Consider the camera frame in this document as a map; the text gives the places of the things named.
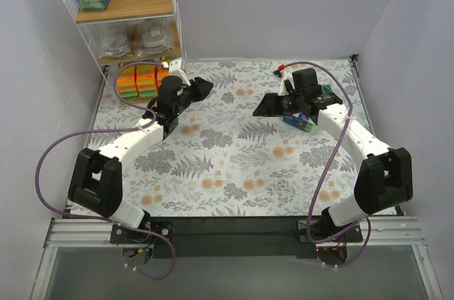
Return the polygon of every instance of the glass panel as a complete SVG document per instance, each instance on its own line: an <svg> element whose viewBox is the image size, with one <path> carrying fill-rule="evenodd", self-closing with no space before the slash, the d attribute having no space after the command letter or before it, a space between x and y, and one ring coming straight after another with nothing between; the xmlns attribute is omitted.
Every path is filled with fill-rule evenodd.
<svg viewBox="0 0 454 300"><path fill-rule="evenodd" d="M357 247L349 249L350 256ZM169 260L147 268L165 272ZM120 248L59 248L46 299L427 299L411 246L371 246L333 270L294 257L182 257L153 281L123 267Z"/></svg>

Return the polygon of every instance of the black motor joint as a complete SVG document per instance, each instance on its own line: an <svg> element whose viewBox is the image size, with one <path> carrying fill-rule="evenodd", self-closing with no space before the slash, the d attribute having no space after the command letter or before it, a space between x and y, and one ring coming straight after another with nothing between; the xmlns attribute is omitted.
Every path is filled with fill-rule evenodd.
<svg viewBox="0 0 454 300"><path fill-rule="evenodd" d="M205 100L213 89L213 83L196 77L189 81L188 86L177 76L168 76L162 80L158 89L158 97L154 98L148 108L158 113L157 121L160 125L178 117L189 105L194 102ZM152 114L146 111L143 118L152 118Z"/></svg>
<svg viewBox="0 0 454 300"><path fill-rule="evenodd" d="M253 116L280 117L302 112L317 124L321 109L332 104L342 104L342 100L334 93L323 94L313 68L298 70L292 76L294 87L289 80L284 81L288 95L267 93Z"/></svg>

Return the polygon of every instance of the wire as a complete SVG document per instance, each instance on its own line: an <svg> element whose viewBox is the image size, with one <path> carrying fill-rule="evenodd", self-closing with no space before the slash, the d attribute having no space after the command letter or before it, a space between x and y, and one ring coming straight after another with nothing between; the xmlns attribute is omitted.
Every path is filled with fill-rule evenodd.
<svg viewBox="0 0 454 300"><path fill-rule="evenodd" d="M315 189L314 195L312 196L311 204L309 206L309 212L307 214L307 222L306 222L307 231L306 232L307 232L307 236L308 236L309 240L312 243L314 243L314 244L326 243L326 242L332 241L333 239L338 238L340 235L342 235L344 233L347 233L349 230L353 229L358 224L358 222L355 221L355 222L351 223L349 226L346 226L344 229L342 229L339 232L337 232L336 234L328 236L327 238L324 238L323 240L314 240L312 238L312 235L311 235L311 222L312 222L312 215L313 215L313 212L314 212L315 203L317 201L317 197L319 195L319 192L320 192L320 189L321 189L321 187L323 185L323 182L325 181L326 175L328 174L329 168L331 167L331 164L333 164L334 157L338 153L339 148L341 147L341 144L342 144L342 140L344 139L345 133L347 132L348 125L350 124L350 117L352 116L352 113L353 113L353 103L352 103L350 97L348 96L347 91L343 88L341 82L339 82L339 80L334 76L334 74L329 72L325 67L320 66L320 65L316 64L315 62L296 61L296 62L290 62L289 64L286 64L286 65L279 66L279 71L280 70L284 70L284 69L286 69L288 67L291 67L293 65L311 65L311 66L314 66L314 67L324 71L338 85L339 89L342 91L342 93L343 93L343 95L344 95L344 97L345 97L345 99L347 100L347 103L348 103L348 112L347 112L347 118L345 120L345 125L343 126L343 129L340 132L340 136L339 136L339 139L338 139L338 141L336 143L336 146L334 147L333 152L331 153L331 155L330 155L330 157L328 159L328 162L326 163L326 165L325 165L325 167L323 169L323 172L321 173L321 176L320 176L319 182L317 184L317 187ZM370 237L371 228L370 228L369 219L366 218L366 220L369 223L369 231L367 233L367 239L365 240L364 245L361 247L361 249L358 252L358 254L352 259L353 261L356 261L357 258L359 257L359 255L362 254L362 252L364 251L364 249L365 249L365 247L367 245L367 242L369 241L368 238Z"/></svg>
<svg viewBox="0 0 454 300"><path fill-rule="evenodd" d="M341 243L342 243L342 238L339 239L338 244L337 244L335 247L331 248L332 250L337 250L337 249L339 248L339 246L340 246Z"/></svg>
<svg viewBox="0 0 454 300"><path fill-rule="evenodd" d="M117 96L118 99L120 99L120 101L122 101L123 103L131 106L131 107L134 107L136 109L139 109L139 110L142 110L142 111L148 111L151 113L152 115L152 120L149 122L149 123L146 123L144 126L140 127L140 128L107 128L107 129L101 129L101 130L85 130L85 131L77 131L77 132L73 132L73 133L70 133L68 135L65 135L63 137L61 137L60 139L56 140L54 143L52 143L45 151L44 153L41 155L39 161L38 161L38 164L36 165L36 171L35 171L35 191L36 191L36 194L38 195L38 198L39 200L41 201L41 203L49 210L51 210L52 212L54 213L57 213L59 215L61 215L62 217L69 217L69 218L85 218L85 219L91 219L91 220L100 220L100 221L106 221L106 222L113 222L111 219L109 218L105 218L103 216L88 216L88 215L78 215L78 214L75 214L75 213L67 213L65 211L61 211L57 208L55 208L54 206L52 206L51 204L49 204L44 196L43 196L43 193L41 191L41 187L40 187L40 172L41 172L41 168L43 166L43 163L44 163L44 160L45 158L48 156L49 152L52 151L52 149L57 146L58 144L60 144L61 142L65 141L66 139L69 139L69 138L72 138L72 137L75 137L77 135L89 135L89 134L93 134L93 133L120 133L120 132L133 132L133 131L138 131L138 130L142 130L144 128L147 128L149 126L151 126L155 121L156 121L156 113L152 110L152 109L149 109L147 107L143 107L143 106L140 106L140 105L136 105L136 104L132 104L130 103L129 101L126 101L121 95L120 93L118 92L118 89L116 88L116 80L118 79L118 76L127 68L129 67L132 67L132 66L137 66L137 65L152 65L152 66L159 66L161 67L162 65L161 64L158 64L158 63L155 63L155 62L133 62L129 65L126 65L124 67L122 67L121 70L119 70L117 73L116 73L116 76L114 77L114 81L113 81L113 91L115 93L115 95ZM172 264L170 265L170 268L169 270L164 274L164 275L161 275L161 276L157 276L157 275L154 275L153 273L150 273L148 271L145 271L145 270L142 270L141 268L137 268L136 266L133 266L133 265L130 265L128 264L129 267L133 268L134 270L137 270L138 272L144 274L144 275L147 275L148 277L152 278L152 279L156 279L156 280L162 280L162 279L165 279L166 277L168 277L172 272L173 272L173 269L175 268L175 263L176 263L176 259L177 259L177 254L175 252L175 248L173 246L173 244L163 235L160 235L158 233L153 233L153 232L150 232L150 231L147 231L147 230L143 230L143 229L139 229L139 228L133 228L133 227L130 227L130 226L127 226L125 224L122 224L120 223L119 224L120 226L122 226L123 228L125 229L128 229L128 230L131 230L131 231L135 231L137 233L145 233L145 234L148 234L148 235L151 235L151 236L155 236L156 238L159 238L161 240L163 240L170 248L171 252L172 252Z"/></svg>
<svg viewBox="0 0 454 300"><path fill-rule="evenodd" d="M366 249L367 244L369 243L370 234L372 232L372 226L370 224L370 219L368 217L366 217L365 220L367 221L367 235L366 235L366 239L364 240L364 243L362 244L360 250L356 253L356 255L354 257L352 257L351 259L349 259L347 262L345 262L345 263L343 263L341 265L330 265L328 263L323 262L322 266L328 266L328 267L331 267L331 268L344 268L344 267L350 266L357 259L360 258L360 256L364 253L364 250ZM306 265L320 266L319 263L308 261L308 260L294 259L293 261L296 261L298 263L304 263Z"/></svg>
<svg viewBox="0 0 454 300"><path fill-rule="evenodd" d="M347 234L344 235L344 239L343 239L343 246L341 247L341 249L346 249L347 248Z"/></svg>
<svg viewBox="0 0 454 300"><path fill-rule="evenodd" d="M141 248L141 250L147 250L149 247L152 247L154 245L155 245L154 242L148 243L145 247Z"/></svg>

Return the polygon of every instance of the gray leaf print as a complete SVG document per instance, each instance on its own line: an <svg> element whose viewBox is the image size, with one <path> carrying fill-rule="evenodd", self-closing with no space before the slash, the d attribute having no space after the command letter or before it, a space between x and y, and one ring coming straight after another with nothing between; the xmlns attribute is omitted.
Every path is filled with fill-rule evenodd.
<svg viewBox="0 0 454 300"><path fill-rule="evenodd" d="M269 187L266 187L266 190L268 195L277 196L278 206L292 202L296 195L295 189L289 185L286 179L279 179L277 183L271 183Z"/></svg>
<svg viewBox="0 0 454 300"><path fill-rule="evenodd" d="M225 201L225 199L223 197L220 197L217 199L215 199L213 197L210 197L209 199L202 199L202 201L199 203L199 205L194 210L197 210L197 209L206 210L207 207L215 206L222 201Z"/></svg>
<svg viewBox="0 0 454 300"><path fill-rule="evenodd" d="M227 216L227 213L225 211L222 211L222 210L219 210L219 209L216 208L215 211L211 212L211 215L212 216L224 217L224 216Z"/></svg>
<svg viewBox="0 0 454 300"><path fill-rule="evenodd" d="M181 179L173 177L169 182L162 184L162 190L171 195L181 195L185 201L197 202L202 196L202 193L195 189L195 186L198 184L195 181L184 183Z"/></svg>
<svg viewBox="0 0 454 300"><path fill-rule="evenodd" d="M347 91L347 94L348 94L349 96L354 96L355 93L356 93L356 91L357 91L356 86L354 86L354 85L348 85L348 86L345 88L345 90Z"/></svg>
<svg viewBox="0 0 454 300"><path fill-rule="evenodd" d="M224 123L242 123L244 119L248 117L247 113L239 113L239 112L226 112L226 110L213 110L213 113L207 117L208 121L211 125L220 125Z"/></svg>
<svg viewBox="0 0 454 300"><path fill-rule="evenodd" d="M281 169L279 172L273 172L270 177L271 178L292 178L294 177L298 172L295 169Z"/></svg>
<svg viewBox="0 0 454 300"><path fill-rule="evenodd" d="M215 146L224 148L232 145L233 138L230 135L224 135L221 131L203 130L200 132L200 138L205 138L201 144L204 148L211 149Z"/></svg>
<svg viewBox="0 0 454 300"><path fill-rule="evenodd" d="M279 83L277 81L272 81L272 80L268 81L268 82L259 82L258 84L262 87L277 87L279 85Z"/></svg>
<svg viewBox="0 0 454 300"><path fill-rule="evenodd" d="M355 173L356 172L356 164L355 164L355 161L353 160L352 157L350 156L347 156L345 158L343 158L343 162L342 164L340 165L340 170L341 171L346 171L346 172L353 172Z"/></svg>
<svg viewBox="0 0 454 300"><path fill-rule="evenodd" d="M218 74L213 73L209 77L209 81L214 84L215 88L222 88L222 87L227 87L229 84L234 84L238 80L235 78L235 75L232 75L231 73L225 74L223 72L219 72Z"/></svg>
<svg viewBox="0 0 454 300"><path fill-rule="evenodd" d="M185 112L204 112L211 109L216 109L217 107L224 106L224 103L201 103L199 104L199 108L191 108L189 107Z"/></svg>
<svg viewBox="0 0 454 300"><path fill-rule="evenodd" d="M98 149L101 146L109 144L118 136L112 136L110 133L94 133L90 137L90 146L94 149Z"/></svg>
<svg viewBox="0 0 454 300"><path fill-rule="evenodd" d="M251 103L251 102L247 101L245 103L238 104L236 107L241 110L246 110L246 109L255 110L257 108L258 104L259 103Z"/></svg>
<svg viewBox="0 0 454 300"><path fill-rule="evenodd" d="M265 150L257 147L249 147L239 149L240 153L232 155L230 161L233 164L239 164L241 171L246 171L251 167L263 166L269 160L269 156Z"/></svg>
<svg viewBox="0 0 454 300"><path fill-rule="evenodd" d="M267 136L276 133L277 130L275 125L270 123L264 124L261 121L256 121L255 123L249 122L247 125L244 125L241 129L241 132L238 134L238 138L246 140L255 140L257 139L260 142L260 139L265 139Z"/></svg>
<svg viewBox="0 0 454 300"><path fill-rule="evenodd" d="M328 158L333 152L334 147L328 145L321 145L317 148L311 148L310 152L302 152L299 155L299 161L304 165L309 165L310 167L323 167L326 162L328 162ZM331 165L331 169L337 169L339 163L334 160L333 164Z"/></svg>
<svg viewBox="0 0 454 300"><path fill-rule="evenodd" d="M177 166L172 169L172 172L170 174L186 178L190 176L191 179L193 179L194 176L200 177L203 172L209 171L210 168L213 169L211 158L207 160L205 155L203 159L197 157L196 155L193 156L194 159L186 156L182 160L180 160L177 163Z"/></svg>
<svg viewBox="0 0 454 300"><path fill-rule="evenodd" d="M234 183L227 183L224 187L224 196L228 199L233 197L235 200L240 201L247 197L248 193L245 190L238 188Z"/></svg>
<svg viewBox="0 0 454 300"><path fill-rule="evenodd" d="M149 152L147 156L139 156L134 161L134 167L144 172L157 172L158 174L167 174L172 169L168 161L175 160L175 153L172 150L161 149L159 151Z"/></svg>
<svg viewBox="0 0 454 300"><path fill-rule="evenodd" d="M185 201L171 201L171 202L163 202L162 207L164 209L172 209L172 211L190 211L192 208L194 208L193 205L188 204Z"/></svg>
<svg viewBox="0 0 454 300"><path fill-rule="evenodd" d="M273 204L274 200L270 197L255 197L254 199L248 199L246 202L243 202L243 206L250 206L251 208L255 208L256 206L259 208L265 208L270 204Z"/></svg>
<svg viewBox="0 0 454 300"><path fill-rule="evenodd" d="M221 100L226 104L232 104L235 101L235 97L232 92L226 92L222 95Z"/></svg>
<svg viewBox="0 0 454 300"><path fill-rule="evenodd" d="M246 216L246 210L243 210L243 212L241 212L241 209L238 205L236 206L236 211L230 208L227 208L227 211L232 216Z"/></svg>
<svg viewBox="0 0 454 300"><path fill-rule="evenodd" d="M342 82L344 84L349 84L349 85L355 85L355 78L353 78L353 75L346 75L343 79Z"/></svg>
<svg viewBox="0 0 454 300"><path fill-rule="evenodd" d="M220 62L219 67L220 68L234 68L236 66L236 63L234 62Z"/></svg>
<svg viewBox="0 0 454 300"><path fill-rule="evenodd" d="M190 140L187 141L187 142L184 142L182 140L176 140L175 144L176 145L181 145L182 147L185 147L185 148L188 148L188 149L193 149L194 151L197 151L197 150L205 151L205 149L203 149L203 147L200 144L194 143L194 142L192 142Z"/></svg>
<svg viewBox="0 0 454 300"><path fill-rule="evenodd" d="M303 143L305 145L310 145L310 146L322 145L327 142L329 142L328 138L318 138L318 137L312 136L312 135L308 136L308 138L303 141Z"/></svg>

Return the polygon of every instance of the fern leaf pattern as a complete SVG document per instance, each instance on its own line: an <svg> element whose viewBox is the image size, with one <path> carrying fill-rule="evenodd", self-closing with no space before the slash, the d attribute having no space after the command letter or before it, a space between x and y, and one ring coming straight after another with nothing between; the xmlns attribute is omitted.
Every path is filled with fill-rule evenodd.
<svg viewBox="0 0 454 300"><path fill-rule="evenodd" d="M173 132L123 164L123 195L152 216L286 216L301 215L309 204L336 141L316 128L305 133L281 118L253 117L266 93L279 82L272 72L286 62L188 62L190 79L213 82L209 96L192 103L178 117ZM330 70L353 102L353 115L368 127L353 73L347 60L316 62ZM297 65L295 70L305 68ZM116 66L107 69L110 85ZM319 84L340 89L320 70ZM108 85L101 95L95 129L133 127L143 112L122 104ZM88 146L98 149L121 133L96 133ZM358 172L340 149L328 171L314 214L353 192ZM71 211L88 214L76 204Z"/></svg>

